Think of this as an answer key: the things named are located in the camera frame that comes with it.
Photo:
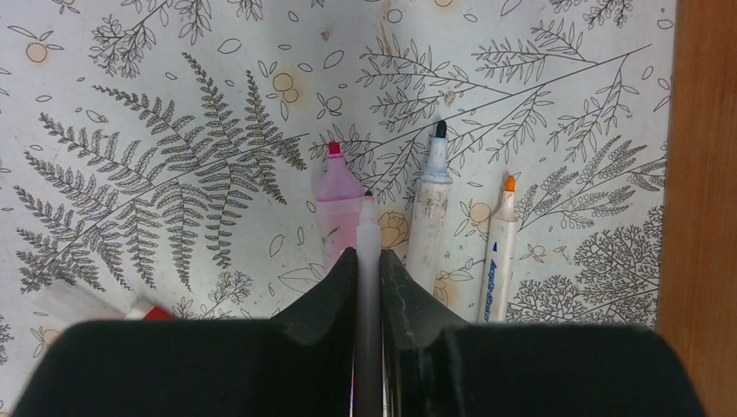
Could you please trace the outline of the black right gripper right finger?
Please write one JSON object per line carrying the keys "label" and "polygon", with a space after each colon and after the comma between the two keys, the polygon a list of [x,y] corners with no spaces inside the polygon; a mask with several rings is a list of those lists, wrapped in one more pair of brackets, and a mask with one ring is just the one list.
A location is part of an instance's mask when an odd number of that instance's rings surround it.
{"label": "black right gripper right finger", "polygon": [[702,416],[654,331],[588,324],[473,324],[385,250],[380,263],[391,416]]}

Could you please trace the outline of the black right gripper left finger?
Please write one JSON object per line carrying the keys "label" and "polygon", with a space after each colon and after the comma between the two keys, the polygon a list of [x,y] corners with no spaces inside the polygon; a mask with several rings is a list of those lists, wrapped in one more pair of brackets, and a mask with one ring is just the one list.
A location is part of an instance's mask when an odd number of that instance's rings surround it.
{"label": "black right gripper left finger", "polygon": [[63,331],[16,416],[346,416],[358,259],[267,320],[87,321]]}

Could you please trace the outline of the red capped white marker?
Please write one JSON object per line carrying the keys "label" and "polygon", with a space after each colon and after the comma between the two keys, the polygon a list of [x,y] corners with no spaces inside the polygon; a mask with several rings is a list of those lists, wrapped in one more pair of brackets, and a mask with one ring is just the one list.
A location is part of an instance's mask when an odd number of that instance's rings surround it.
{"label": "red capped white marker", "polygon": [[358,260],[352,414],[381,416],[383,410],[381,229],[375,198],[367,190],[356,228]]}

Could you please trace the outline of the orange capped marker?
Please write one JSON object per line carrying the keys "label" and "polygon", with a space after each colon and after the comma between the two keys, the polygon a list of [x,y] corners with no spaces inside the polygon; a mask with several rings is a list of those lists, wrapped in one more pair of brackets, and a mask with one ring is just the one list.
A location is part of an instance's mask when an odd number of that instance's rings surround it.
{"label": "orange capped marker", "polygon": [[478,322],[504,321],[506,316],[518,229],[515,188],[515,177],[509,175],[503,185],[500,205],[489,222],[486,262],[476,314]]}

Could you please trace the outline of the pink highlighter pen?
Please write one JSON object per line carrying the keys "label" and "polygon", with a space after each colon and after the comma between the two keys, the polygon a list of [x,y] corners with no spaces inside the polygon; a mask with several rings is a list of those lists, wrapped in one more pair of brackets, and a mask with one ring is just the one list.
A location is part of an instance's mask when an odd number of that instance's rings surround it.
{"label": "pink highlighter pen", "polygon": [[334,267],[346,248],[356,245],[365,188],[348,168],[338,142],[328,143],[327,170],[315,202],[324,267]]}

